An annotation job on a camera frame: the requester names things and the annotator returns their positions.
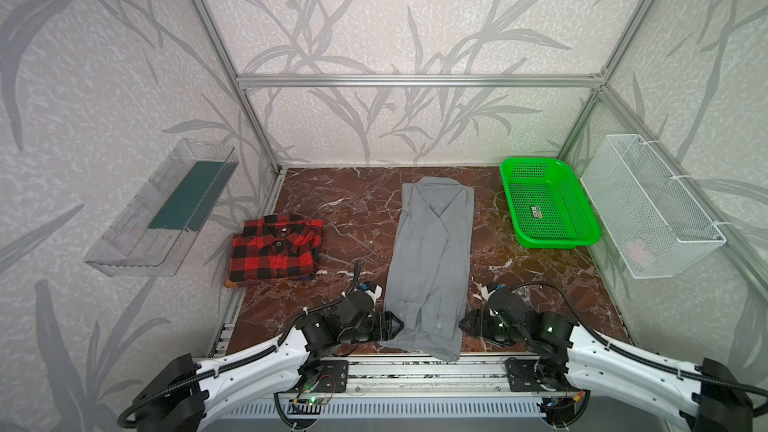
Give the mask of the grey long sleeve shirt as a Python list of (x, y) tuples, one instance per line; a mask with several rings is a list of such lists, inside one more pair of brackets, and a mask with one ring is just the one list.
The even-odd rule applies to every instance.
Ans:
[(473, 188), (441, 177), (403, 185), (384, 297), (384, 309), (403, 329), (385, 347), (459, 359), (473, 220)]

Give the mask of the green plastic basket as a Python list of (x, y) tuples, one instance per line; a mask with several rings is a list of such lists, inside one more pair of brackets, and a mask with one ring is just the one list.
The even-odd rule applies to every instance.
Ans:
[[(600, 228), (574, 171), (543, 157), (510, 157), (500, 175), (518, 243), (529, 249), (574, 249), (596, 244)], [(534, 218), (538, 206), (542, 218)]]

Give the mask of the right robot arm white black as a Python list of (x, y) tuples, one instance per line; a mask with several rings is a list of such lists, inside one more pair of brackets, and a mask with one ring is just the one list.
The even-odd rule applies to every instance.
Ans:
[(508, 359), (511, 390), (537, 386), (562, 393), (540, 410), (554, 429), (565, 429), (604, 395), (656, 415), (687, 431), (750, 431), (767, 414), (764, 388), (742, 384), (722, 363), (674, 360), (613, 340), (569, 316), (537, 312), (516, 288), (482, 287), (483, 307), (468, 312), (460, 329), (498, 347), (522, 344), (532, 358)]

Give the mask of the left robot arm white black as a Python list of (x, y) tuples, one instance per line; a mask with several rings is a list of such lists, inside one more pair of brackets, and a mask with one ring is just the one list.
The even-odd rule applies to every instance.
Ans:
[(135, 431), (201, 431), (254, 399), (305, 391), (320, 377), (324, 357), (342, 344), (385, 342), (404, 328), (379, 311), (383, 293), (354, 278), (338, 299), (294, 316), (272, 339), (218, 358), (173, 359), (119, 414), (119, 428)]

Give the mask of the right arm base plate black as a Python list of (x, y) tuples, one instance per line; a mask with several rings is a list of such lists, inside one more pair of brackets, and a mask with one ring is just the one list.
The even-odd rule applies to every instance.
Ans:
[(510, 357), (504, 362), (512, 392), (566, 392), (564, 369), (550, 360)]

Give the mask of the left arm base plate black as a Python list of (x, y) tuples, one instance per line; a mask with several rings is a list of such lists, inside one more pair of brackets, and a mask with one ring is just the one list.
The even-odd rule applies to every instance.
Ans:
[(302, 393), (343, 393), (349, 378), (349, 362), (344, 359), (318, 360), (304, 365), (296, 389)]

